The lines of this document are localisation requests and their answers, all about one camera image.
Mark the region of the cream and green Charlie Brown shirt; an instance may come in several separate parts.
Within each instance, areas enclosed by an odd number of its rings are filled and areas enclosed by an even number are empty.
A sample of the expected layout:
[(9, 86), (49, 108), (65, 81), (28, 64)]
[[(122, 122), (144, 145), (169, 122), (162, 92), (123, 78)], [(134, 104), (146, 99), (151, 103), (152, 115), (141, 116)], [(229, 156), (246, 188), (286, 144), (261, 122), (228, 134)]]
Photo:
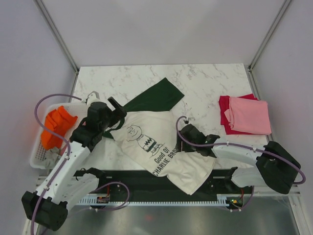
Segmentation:
[(104, 133), (122, 152), (155, 177), (194, 194), (213, 170), (215, 158), (176, 150), (176, 119), (171, 109), (184, 97), (167, 78), (124, 105), (127, 115)]

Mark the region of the left aluminium frame post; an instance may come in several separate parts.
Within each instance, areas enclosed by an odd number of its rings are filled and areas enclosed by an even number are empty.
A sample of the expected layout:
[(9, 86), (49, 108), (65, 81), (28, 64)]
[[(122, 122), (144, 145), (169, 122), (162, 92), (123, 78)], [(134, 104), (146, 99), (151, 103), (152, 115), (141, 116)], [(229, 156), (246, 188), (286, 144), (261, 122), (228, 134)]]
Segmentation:
[(64, 56), (66, 57), (67, 61), (69, 62), (71, 68), (73, 69), (75, 74), (79, 73), (79, 67), (77, 66), (73, 56), (71, 55), (68, 47), (66, 46), (53, 18), (51, 17), (46, 5), (44, 4), (43, 0), (34, 0), (36, 6), (38, 7), (40, 13), (42, 14), (45, 22), (47, 23), (51, 33), (53, 34), (55, 40), (57, 41), (61, 51), (63, 52)]

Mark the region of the light pink folded t shirt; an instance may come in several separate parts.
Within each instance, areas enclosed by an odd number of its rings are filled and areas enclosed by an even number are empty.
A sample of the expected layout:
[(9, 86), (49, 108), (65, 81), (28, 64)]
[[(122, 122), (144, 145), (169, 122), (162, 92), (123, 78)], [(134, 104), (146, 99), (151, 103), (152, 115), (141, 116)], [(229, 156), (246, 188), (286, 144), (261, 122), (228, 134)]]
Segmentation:
[(225, 114), (230, 117), (229, 125), (232, 130), (271, 134), (266, 101), (231, 96), (229, 109)]

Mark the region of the grey t shirt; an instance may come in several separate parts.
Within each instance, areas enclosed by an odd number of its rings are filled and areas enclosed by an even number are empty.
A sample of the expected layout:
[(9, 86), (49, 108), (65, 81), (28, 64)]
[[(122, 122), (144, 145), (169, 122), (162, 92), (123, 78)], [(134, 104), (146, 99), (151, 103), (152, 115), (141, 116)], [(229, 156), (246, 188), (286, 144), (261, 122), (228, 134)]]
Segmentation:
[(53, 169), (60, 159), (61, 150), (57, 147), (51, 148), (45, 153), (45, 160), (43, 161), (43, 166), (45, 169)]

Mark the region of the right aluminium frame post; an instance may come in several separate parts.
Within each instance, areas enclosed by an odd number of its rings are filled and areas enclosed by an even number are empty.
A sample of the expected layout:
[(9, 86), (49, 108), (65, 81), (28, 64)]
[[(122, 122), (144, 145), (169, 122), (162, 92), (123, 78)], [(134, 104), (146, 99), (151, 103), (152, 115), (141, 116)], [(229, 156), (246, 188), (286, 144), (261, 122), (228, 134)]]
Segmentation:
[(280, 22), (282, 21), (285, 13), (289, 9), (290, 5), (292, 4), (293, 0), (284, 0), (283, 4), (279, 8), (273, 22), (271, 23), (267, 33), (265, 34), (265, 37), (263, 38), (260, 46), (258, 47), (252, 61), (249, 65), (246, 65), (245, 68), (248, 72), (252, 72), (254, 67), (256, 66), (257, 62), (259, 61), (261, 55), (263, 54), (264, 50), (266, 49), (268, 43), (270, 42), (271, 38), (273, 37), (275, 31), (277, 30)]

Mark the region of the white plastic laundry basket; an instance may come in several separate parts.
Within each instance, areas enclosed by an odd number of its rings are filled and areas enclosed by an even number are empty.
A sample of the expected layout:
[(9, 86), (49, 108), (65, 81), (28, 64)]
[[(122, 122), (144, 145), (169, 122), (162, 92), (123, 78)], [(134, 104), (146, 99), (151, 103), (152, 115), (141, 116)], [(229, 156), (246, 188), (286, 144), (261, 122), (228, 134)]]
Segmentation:
[[(45, 117), (47, 114), (60, 106), (63, 106), (64, 109), (71, 115), (71, 116), (77, 116), (78, 119), (76, 123), (73, 125), (72, 128), (70, 128), (66, 134), (65, 134), (65, 139), (69, 139), (73, 130), (75, 130), (80, 121), (87, 116), (87, 105), (85, 103), (81, 102), (73, 102), (73, 103), (59, 103), (59, 104), (52, 104), (49, 107), (46, 108), (45, 114), (42, 118), (42, 123), (45, 122)], [(41, 143), (41, 133), (43, 132), (43, 128), (40, 127), (39, 130), (37, 131), (37, 135), (35, 138), (35, 143), (32, 148), (32, 152), (30, 155), (30, 166), (32, 168), (38, 168), (38, 169), (45, 169), (45, 166), (42, 164), (42, 162), (46, 159), (45, 153), (46, 150), (43, 148), (42, 143)]]

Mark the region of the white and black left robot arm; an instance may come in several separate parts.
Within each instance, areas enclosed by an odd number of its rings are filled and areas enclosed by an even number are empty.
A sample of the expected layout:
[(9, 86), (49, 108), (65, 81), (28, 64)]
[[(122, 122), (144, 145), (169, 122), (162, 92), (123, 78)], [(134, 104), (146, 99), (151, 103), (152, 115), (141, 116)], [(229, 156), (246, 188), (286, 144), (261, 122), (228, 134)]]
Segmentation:
[(32, 235), (36, 233), (36, 224), (53, 231), (60, 229), (69, 211), (84, 196), (106, 190), (108, 184), (105, 173), (96, 168), (86, 170), (83, 177), (72, 186), (68, 184), (78, 167), (101, 141), (105, 130), (127, 114), (113, 97), (109, 97), (108, 101), (114, 107), (113, 110), (98, 99), (87, 99), (87, 116), (73, 130), (70, 138), (64, 140), (66, 150), (58, 163), (34, 192), (26, 191), (22, 196)]

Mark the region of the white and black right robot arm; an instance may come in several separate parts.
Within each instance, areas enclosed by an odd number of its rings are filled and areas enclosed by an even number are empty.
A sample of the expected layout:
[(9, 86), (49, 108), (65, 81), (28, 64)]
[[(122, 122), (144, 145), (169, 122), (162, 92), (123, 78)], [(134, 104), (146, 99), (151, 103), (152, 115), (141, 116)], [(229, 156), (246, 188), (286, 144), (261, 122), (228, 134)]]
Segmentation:
[(232, 143), (218, 135), (205, 135), (192, 124), (177, 132), (177, 148), (247, 164), (248, 168), (232, 167), (227, 173), (224, 187), (231, 193), (249, 186), (268, 186), (288, 194), (302, 173), (300, 163), (277, 142), (260, 146)]

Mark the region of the aluminium frame post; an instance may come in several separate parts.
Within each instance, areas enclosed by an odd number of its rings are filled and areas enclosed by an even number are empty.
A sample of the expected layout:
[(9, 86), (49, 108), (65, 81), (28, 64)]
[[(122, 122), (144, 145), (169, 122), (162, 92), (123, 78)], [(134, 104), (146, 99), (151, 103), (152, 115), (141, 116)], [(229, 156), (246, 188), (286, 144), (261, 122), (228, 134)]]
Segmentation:
[(73, 56), (71, 55), (68, 47), (66, 46), (53, 18), (51, 17), (46, 5), (44, 4), (43, 0), (34, 0), (36, 6), (38, 7), (40, 13), (42, 14), (45, 22), (47, 23), (51, 33), (53, 34), (55, 40), (57, 41), (61, 51), (63, 52), (64, 56), (66, 57), (67, 61), (69, 62), (71, 68), (73, 69), (75, 74), (79, 73), (79, 67), (77, 66)]
[(261, 55), (263, 54), (264, 50), (266, 49), (268, 43), (270, 42), (271, 38), (273, 37), (275, 31), (277, 30), (280, 22), (282, 21), (285, 13), (289, 9), (290, 5), (292, 4), (293, 0), (284, 0), (283, 4), (279, 8), (273, 22), (271, 23), (267, 33), (265, 34), (265, 37), (263, 38), (260, 46), (258, 47), (252, 61), (249, 65), (246, 65), (245, 68), (248, 72), (252, 72), (254, 67), (256, 66), (257, 62), (259, 61)]

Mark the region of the orange t shirt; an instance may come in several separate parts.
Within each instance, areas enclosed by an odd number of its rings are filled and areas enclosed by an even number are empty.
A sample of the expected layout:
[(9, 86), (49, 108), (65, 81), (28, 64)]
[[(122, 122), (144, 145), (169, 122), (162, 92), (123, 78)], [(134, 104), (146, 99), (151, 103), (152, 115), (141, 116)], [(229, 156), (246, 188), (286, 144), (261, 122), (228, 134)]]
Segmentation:
[[(44, 126), (50, 131), (64, 137), (67, 131), (74, 126), (77, 119), (78, 117), (72, 116), (64, 106), (60, 106), (48, 113), (45, 117)], [(43, 130), (41, 133), (41, 142), (45, 150), (54, 147), (61, 148), (63, 144), (61, 138), (54, 136), (47, 130)]]

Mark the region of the crimson folded t shirt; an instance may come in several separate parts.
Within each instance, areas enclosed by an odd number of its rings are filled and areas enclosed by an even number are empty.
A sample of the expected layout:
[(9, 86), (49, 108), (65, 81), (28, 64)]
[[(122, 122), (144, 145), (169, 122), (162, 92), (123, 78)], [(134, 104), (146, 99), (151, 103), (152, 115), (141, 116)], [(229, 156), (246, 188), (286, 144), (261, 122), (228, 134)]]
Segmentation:
[(242, 131), (232, 130), (229, 125), (230, 117), (229, 115), (225, 114), (225, 112), (229, 109), (229, 102), (230, 102), (230, 96), (228, 95), (221, 95), (218, 101), (219, 107), (220, 107), (220, 116), (221, 116), (220, 124), (224, 126), (225, 133), (227, 135), (262, 135), (262, 133), (242, 132)]

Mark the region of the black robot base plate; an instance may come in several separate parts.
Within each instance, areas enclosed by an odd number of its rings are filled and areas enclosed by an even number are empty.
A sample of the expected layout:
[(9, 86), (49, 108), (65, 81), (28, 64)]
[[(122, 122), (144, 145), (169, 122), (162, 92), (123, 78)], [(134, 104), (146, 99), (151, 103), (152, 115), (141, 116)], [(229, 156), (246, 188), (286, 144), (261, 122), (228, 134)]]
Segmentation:
[(90, 168), (86, 171), (77, 171), (75, 176), (83, 176), (83, 174), (91, 172), (99, 177), (99, 187), (113, 181), (122, 182), (129, 188), (130, 198), (134, 197), (135, 199), (186, 199), (189, 196), (204, 199), (207, 194), (247, 195), (252, 192), (252, 187), (240, 188), (231, 182), (230, 169), (214, 169), (192, 195), (183, 192), (167, 177), (156, 177), (145, 170), (99, 171)]

